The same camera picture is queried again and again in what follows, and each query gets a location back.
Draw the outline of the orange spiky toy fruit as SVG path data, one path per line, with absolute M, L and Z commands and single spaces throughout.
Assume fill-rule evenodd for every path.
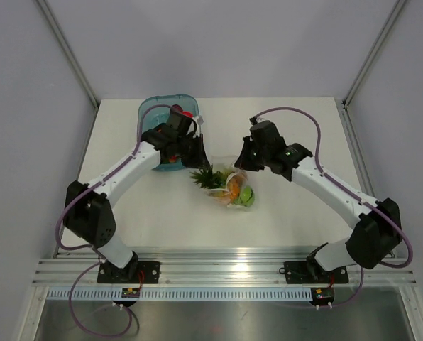
M 246 183 L 246 176 L 235 168 L 220 168 L 214 170 L 211 166 L 190 173 L 190 178 L 205 193 L 224 205 L 234 204 L 238 197 L 232 197 L 226 188 L 226 184 L 232 178 L 238 180 L 241 189 Z

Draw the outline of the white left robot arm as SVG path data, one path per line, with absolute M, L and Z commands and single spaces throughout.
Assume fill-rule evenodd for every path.
M 112 282 L 131 282 L 138 273 L 138 255 L 116 232 L 115 204 L 143 175 L 162 164 L 180 161 L 186 168 L 208 166 L 202 122 L 201 117 L 190 117 L 179 106 L 171 106 L 167 121 L 146 131 L 139 129 L 134 149 L 109 170 L 88 183 L 74 181 L 68 186 L 57 226 L 83 239 L 85 247 L 104 260 L 102 269 Z

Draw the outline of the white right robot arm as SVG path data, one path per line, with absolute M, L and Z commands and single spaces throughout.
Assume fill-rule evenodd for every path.
M 402 241 L 396 202 L 390 198 L 379 201 L 339 182 L 317 165 L 310 150 L 298 143 L 286 144 L 271 121 L 250 128 L 235 165 L 245 171 L 269 168 L 318 197 L 351 228 L 349 238 L 325 243 L 308 255 L 307 275 L 315 282 L 323 281 L 342 266 L 373 269 Z

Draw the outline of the green toy watermelon ball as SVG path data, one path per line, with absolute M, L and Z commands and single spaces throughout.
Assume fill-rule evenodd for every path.
M 241 189 L 238 197 L 238 205 L 250 207 L 255 201 L 255 193 L 251 186 L 247 185 Z

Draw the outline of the brown toy kiwi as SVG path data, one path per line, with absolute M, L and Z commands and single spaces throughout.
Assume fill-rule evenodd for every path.
M 241 185 L 238 180 L 230 179 L 226 184 L 226 188 L 232 197 L 238 197 L 241 191 Z

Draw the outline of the clear zip top bag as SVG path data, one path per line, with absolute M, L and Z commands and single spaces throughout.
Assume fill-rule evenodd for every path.
M 249 210 L 256 201 L 256 194 L 251 187 L 248 174 L 237 168 L 234 163 L 237 156 L 212 156 L 211 165 L 201 173 L 205 175 L 206 184 L 196 184 L 208 197 L 227 208 Z

